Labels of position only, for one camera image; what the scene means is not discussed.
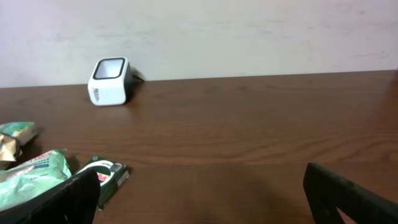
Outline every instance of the dark green box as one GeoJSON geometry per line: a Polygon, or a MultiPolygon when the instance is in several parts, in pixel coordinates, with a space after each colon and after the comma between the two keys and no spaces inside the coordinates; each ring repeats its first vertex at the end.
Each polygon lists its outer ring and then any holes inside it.
{"type": "Polygon", "coordinates": [[[129,177],[126,165],[113,162],[103,157],[94,156],[78,171],[81,172],[89,167],[97,171],[101,184],[101,194],[98,199],[98,208],[104,209],[106,202],[116,193],[122,183],[129,177]]]}

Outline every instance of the brown wooden surface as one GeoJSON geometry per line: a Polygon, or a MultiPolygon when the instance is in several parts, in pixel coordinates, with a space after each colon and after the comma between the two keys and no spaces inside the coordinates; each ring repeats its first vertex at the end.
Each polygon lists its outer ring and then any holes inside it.
{"type": "Polygon", "coordinates": [[[319,162],[398,202],[398,73],[147,82],[121,106],[85,85],[0,90],[0,123],[35,121],[25,158],[67,148],[134,169],[95,223],[313,223],[319,162]]]}

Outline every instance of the wall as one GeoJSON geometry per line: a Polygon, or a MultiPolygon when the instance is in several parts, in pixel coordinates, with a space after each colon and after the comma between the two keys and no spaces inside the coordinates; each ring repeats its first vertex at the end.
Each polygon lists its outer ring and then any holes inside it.
{"type": "Polygon", "coordinates": [[[123,55],[148,80],[389,70],[396,0],[0,0],[0,87],[86,83],[123,55]]]}

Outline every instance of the plastic bag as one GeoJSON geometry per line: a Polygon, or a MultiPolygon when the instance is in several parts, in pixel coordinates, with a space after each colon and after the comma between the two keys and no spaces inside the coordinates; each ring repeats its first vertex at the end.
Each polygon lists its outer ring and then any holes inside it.
{"type": "Polygon", "coordinates": [[[67,180],[72,174],[63,154],[52,150],[15,168],[0,170],[0,212],[20,205],[67,180]]]}

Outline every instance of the white cube device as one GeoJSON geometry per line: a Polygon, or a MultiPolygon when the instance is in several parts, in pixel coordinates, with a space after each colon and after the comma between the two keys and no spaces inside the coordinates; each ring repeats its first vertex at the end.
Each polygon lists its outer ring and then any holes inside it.
{"type": "Polygon", "coordinates": [[[126,102],[132,86],[132,71],[125,57],[104,58],[97,62],[88,81],[90,100],[97,106],[126,102]]]}

